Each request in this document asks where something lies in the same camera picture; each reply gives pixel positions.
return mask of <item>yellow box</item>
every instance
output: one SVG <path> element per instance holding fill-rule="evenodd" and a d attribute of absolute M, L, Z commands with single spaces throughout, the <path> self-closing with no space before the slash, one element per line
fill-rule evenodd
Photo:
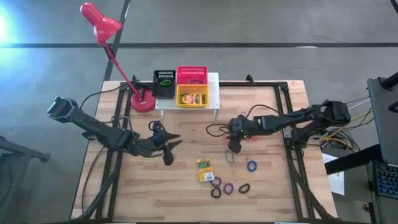
<path fill-rule="evenodd" d="M 200 104 L 184 104 L 182 95 L 187 93 L 204 95 L 204 101 L 200 100 Z M 176 104 L 182 108 L 205 108 L 209 105 L 209 85 L 177 85 L 177 96 L 175 99 Z"/>
<path fill-rule="evenodd" d="M 213 166 L 211 159 L 197 159 L 197 169 L 199 174 L 199 182 L 214 180 Z"/>

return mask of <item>paper sheet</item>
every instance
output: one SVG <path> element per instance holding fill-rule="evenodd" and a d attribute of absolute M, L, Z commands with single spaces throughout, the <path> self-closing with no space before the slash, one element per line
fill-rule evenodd
<path fill-rule="evenodd" d="M 337 159 L 337 157 L 322 153 L 323 163 Z M 328 176 L 330 189 L 333 193 L 344 195 L 344 172 Z"/>

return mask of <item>yellow basket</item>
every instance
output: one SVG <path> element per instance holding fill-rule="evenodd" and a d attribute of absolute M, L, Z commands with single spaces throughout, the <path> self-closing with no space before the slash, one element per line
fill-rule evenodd
<path fill-rule="evenodd" d="M 205 103 L 196 104 L 183 104 L 181 102 L 181 95 L 184 93 L 199 93 L 205 95 Z M 205 108 L 209 105 L 209 85 L 177 85 L 177 96 L 175 97 L 177 105 L 182 108 Z"/>

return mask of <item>table leg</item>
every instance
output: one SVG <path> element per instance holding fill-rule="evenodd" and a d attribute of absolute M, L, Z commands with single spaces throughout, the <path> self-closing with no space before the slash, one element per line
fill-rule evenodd
<path fill-rule="evenodd" d="M 216 121 L 217 120 L 217 118 L 218 118 L 218 113 L 220 112 L 220 110 L 219 109 L 215 109 L 214 110 L 214 120 Z"/>
<path fill-rule="evenodd" d="M 164 110 L 156 110 L 156 114 L 160 116 L 161 119 L 164 117 Z"/>

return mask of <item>wooden tabletop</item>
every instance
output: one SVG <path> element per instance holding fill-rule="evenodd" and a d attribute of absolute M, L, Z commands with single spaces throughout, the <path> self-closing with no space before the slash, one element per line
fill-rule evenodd
<path fill-rule="evenodd" d="M 294 110 L 307 107 L 304 82 L 287 82 Z M 118 86 L 119 82 L 104 82 L 103 90 Z M 101 95 L 97 119 L 111 119 L 117 97 L 118 91 Z M 166 130 L 180 134 L 180 139 L 183 140 L 183 143 L 172 151 L 175 160 L 171 166 L 165 166 L 161 157 L 146 159 L 129 154 L 123 156 L 114 222 L 297 221 L 281 132 L 271 136 L 259 136 L 255 141 L 243 141 L 242 151 L 235 155 L 234 164 L 228 163 L 224 157 L 224 152 L 228 149 L 226 140 L 211 137 L 205 132 L 209 124 L 227 123 L 232 117 L 242 112 L 247 113 L 252 105 L 260 103 L 277 108 L 274 89 L 221 87 L 220 101 L 220 115 L 217 121 L 213 121 L 213 112 L 207 110 L 165 111 L 162 123 Z M 255 108 L 250 117 L 261 114 L 275 113 L 267 108 Z M 134 130 L 140 133 L 142 138 L 152 134 L 148 130 L 148 123 L 160 119 L 155 111 L 140 114 L 131 110 L 130 115 Z M 211 131 L 219 133 L 217 128 Z M 72 218 L 81 214 L 81 190 L 88 169 L 100 149 L 98 142 L 89 143 Z M 223 194 L 219 199 L 212 198 L 210 183 L 199 183 L 196 168 L 196 159 L 206 157 L 211 158 L 215 175 L 221 177 L 224 183 L 233 183 L 235 189 L 249 183 L 250 191 L 240 194 L 235 190 L 232 195 Z M 85 207 L 99 191 L 105 158 L 106 150 L 103 150 L 86 188 Z M 248 172 L 246 164 L 249 160 L 257 162 L 257 171 Z M 305 149 L 304 161 L 311 191 L 326 210 L 336 217 L 335 204 L 319 147 L 308 146 Z"/>

